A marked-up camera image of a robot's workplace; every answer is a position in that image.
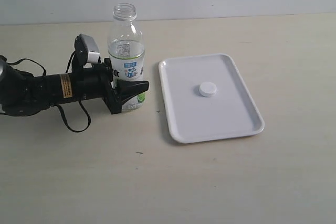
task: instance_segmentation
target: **table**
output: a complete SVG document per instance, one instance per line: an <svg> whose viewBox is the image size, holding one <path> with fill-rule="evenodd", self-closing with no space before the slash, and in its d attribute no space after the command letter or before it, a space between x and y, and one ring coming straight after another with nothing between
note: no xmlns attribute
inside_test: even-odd
<svg viewBox="0 0 336 224"><path fill-rule="evenodd" d="M0 117L1 223L335 223L336 14L140 23L150 90L91 127L56 108ZM0 26L0 53L62 73L79 33L107 57L108 23ZM233 57L264 120L256 136L182 145L169 135L158 62ZM31 63L21 69L39 75ZM84 127L78 104L64 106Z"/></svg>

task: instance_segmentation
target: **white bottle cap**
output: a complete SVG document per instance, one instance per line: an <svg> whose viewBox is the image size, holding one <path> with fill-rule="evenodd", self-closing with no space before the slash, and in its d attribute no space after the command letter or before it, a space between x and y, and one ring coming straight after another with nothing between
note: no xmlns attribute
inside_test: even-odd
<svg viewBox="0 0 336 224"><path fill-rule="evenodd" d="M214 83L206 81L199 85L199 92L204 97L212 97L217 92L217 87Z"/></svg>

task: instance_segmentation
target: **tray rim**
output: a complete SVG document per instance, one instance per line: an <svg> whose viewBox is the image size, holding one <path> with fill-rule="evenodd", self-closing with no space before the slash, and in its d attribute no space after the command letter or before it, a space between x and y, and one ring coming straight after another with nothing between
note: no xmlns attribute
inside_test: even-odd
<svg viewBox="0 0 336 224"><path fill-rule="evenodd" d="M166 90L165 90L165 87L166 87L167 84L165 84L165 82L163 81L163 73L162 73L162 69L165 66L164 62L168 61L168 60L178 60L178 59L181 59L181 58L183 58L183 59L195 58L195 57L203 58L203 57L211 57L211 56L223 56L223 57L228 58L231 61L232 65L234 66L235 71L237 72L239 80L242 83L242 85L243 85L243 87L244 87L244 89L245 89L245 91L248 95L248 98L250 99L250 101L252 103L252 106L254 107L254 109L255 109L255 111L258 115L258 118L261 122L261 125L260 125L260 128L258 128L257 130L246 132L246 133L243 133L243 134L239 134L239 133L238 134L237 133L233 134L233 133L231 133L231 134L223 134L223 137L221 136L220 138L218 138L218 136L214 136L212 138L208 137L206 139L201 138L200 141L186 141L185 138L180 137L176 132L174 132L173 126L172 126L172 123L171 123L172 122L171 121L172 116L170 115L170 110L168 108L169 105L168 105L168 101L167 101L167 98L166 98ZM243 80L243 78L242 78L242 76L241 76L241 74L240 74L240 72L239 72L239 70L238 70L238 68L237 68L237 66L236 66L236 64L235 64L235 62L234 62L234 60L231 56L220 52L220 53L208 54L208 55L196 55L196 56L167 58L167 59L164 59L164 60L159 62L158 68L159 68L160 83L161 83L161 89L162 89L162 94L163 94L164 107L165 107L165 110L166 110L166 117L167 117L167 122L168 122L169 133L175 141L177 141L179 143L182 143L182 144L189 144L189 143L199 143L199 142L207 142L207 141L214 141L214 140L224 140L224 139L229 139L229 138L239 138L239 137L244 137L244 136L253 136L253 135L257 135L257 134L261 133L264 130L265 121L264 121L263 117L261 116L261 114L260 114L260 112L259 112L259 110L258 110L258 108L257 108L257 106L256 106L256 104L255 104L255 102L254 102L254 100L253 100L253 98L252 98L252 96L251 96L251 94L250 94L250 92L249 92L249 90L248 90L248 88L247 88L247 86L246 86L246 84L245 84L245 82L244 82L244 80Z"/></svg>

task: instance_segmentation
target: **plastic bottle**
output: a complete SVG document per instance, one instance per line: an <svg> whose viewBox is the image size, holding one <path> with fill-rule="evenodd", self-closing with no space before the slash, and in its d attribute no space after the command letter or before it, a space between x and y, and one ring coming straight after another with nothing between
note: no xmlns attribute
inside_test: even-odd
<svg viewBox="0 0 336 224"><path fill-rule="evenodd" d="M145 47L142 32L136 25L135 7L121 3L114 7L114 22L108 36L108 50L113 68L113 85L118 80L142 81ZM145 93L132 98L123 110L135 110L142 106Z"/></svg>

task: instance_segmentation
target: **water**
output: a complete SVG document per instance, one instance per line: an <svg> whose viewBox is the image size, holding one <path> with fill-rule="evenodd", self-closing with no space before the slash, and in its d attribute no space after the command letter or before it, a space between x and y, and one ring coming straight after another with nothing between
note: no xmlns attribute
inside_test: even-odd
<svg viewBox="0 0 336 224"><path fill-rule="evenodd" d="M119 40L110 43L108 46L114 80L142 81L144 45L133 40ZM140 108L144 99L145 94L139 94L125 103L123 110Z"/></svg>

